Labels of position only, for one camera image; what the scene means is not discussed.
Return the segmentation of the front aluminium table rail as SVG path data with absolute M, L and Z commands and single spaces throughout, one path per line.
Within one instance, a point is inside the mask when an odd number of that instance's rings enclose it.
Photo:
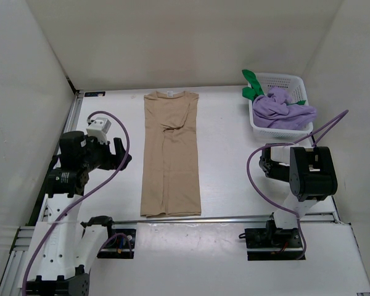
M 137 223 L 176 223 L 176 224 L 197 224 L 197 223 L 264 223 L 270 220 L 272 215 L 257 215 L 257 216 L 222 216 L 209 218 L 146 218 L 139 220 L 117 220 L 114 224 L 137 224 Z M 306 214 L 302 219 L 306 223 L 337 223 L 339 221 L 335 213 L 311 213 Z

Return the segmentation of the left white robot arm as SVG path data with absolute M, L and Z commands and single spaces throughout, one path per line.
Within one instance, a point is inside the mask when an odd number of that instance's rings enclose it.
M 49 226 L 31 255 L 22 281 L 22 295 L 88 295 L 90 269 L 98 253 L 117 238 L 113 219 L 96 216 L 80 225 L 83 237 L 75 239 L 81 203 L 90 196 L 84 187 L 95 169 L 117 174 L 132 157 L 120 138 L 110 151 L 107 133 L 88 128 L 71 131 L 59 139 L 60 154 L 53 158 L 58 168 L 47 176 L 46 194 Z

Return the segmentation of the blue label sticker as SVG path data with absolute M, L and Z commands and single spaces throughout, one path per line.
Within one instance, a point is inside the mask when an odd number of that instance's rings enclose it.
M 103 97 L 103 96 L 105 96 L 105 91 L 84 93 L 84 97 Z

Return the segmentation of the purple t shirt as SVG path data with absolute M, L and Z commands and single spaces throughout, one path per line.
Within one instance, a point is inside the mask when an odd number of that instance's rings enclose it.
M 252 114 L 254 124 L 260 128 L 302 130 L 316 119 L 317 110 L 293 103 L 285 89 L 272 87 L 266 95 L 253 100 Z

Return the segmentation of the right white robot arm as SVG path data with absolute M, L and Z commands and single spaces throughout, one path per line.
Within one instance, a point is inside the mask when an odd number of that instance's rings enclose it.
M 290 187 L 284 203 L 273 213 L 277 229 L 297 229 L 300 218 L 338 189 L 328 147 L 268 147 L 261 153 L 259 166 L 267 178 L 288 183 Z

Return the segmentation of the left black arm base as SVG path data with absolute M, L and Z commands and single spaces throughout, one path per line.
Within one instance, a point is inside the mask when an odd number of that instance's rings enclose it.
M 133 259 L 135 254 L 136 229 L 114 229 L 122 236 L 111 238 L 105 247 L 98 253 L 99 259 Z

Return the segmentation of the green t shirt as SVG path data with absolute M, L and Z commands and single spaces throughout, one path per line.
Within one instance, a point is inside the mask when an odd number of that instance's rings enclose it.
M 247 87 L 242 89 L 242 96 L 244 98 L 253 102 L 257 97 L 265 95 L 254 72 L 243 69 L 242 74 L 249 84 Z

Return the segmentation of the beige t shirt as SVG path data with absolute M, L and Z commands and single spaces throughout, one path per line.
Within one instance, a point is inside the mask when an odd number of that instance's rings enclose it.
M 144 97 L 141 216 L 200 215 L 199 95 L 154 91 Z

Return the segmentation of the white plastic basket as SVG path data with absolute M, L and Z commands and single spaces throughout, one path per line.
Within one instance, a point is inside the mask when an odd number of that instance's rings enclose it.
M 292 96 L 293 103 L 303 101 L 305 105 L 309 105 L 304 82 L 299 76 L 262 72 L 256 73 L 255 76 L 264 93 L 267 93 L 267 91 L 269 91 L 272 87 L 276 86 L 278 88 L 285 89 Z M 253 106 L 251 101 L 249 101 L 249 114 L 253 133 L 259 138 L 300 138 L 310 134 L 313 131 L 312 122 L 305 125 L 300 130 L 259 127 L 254 121 Z

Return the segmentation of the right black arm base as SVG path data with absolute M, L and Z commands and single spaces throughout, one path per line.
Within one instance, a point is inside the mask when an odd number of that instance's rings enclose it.
M 298 229 L 269 231 L 266 228 L 247 228 L 238 235 L 245 240 L 248 261 L 305 260 Z

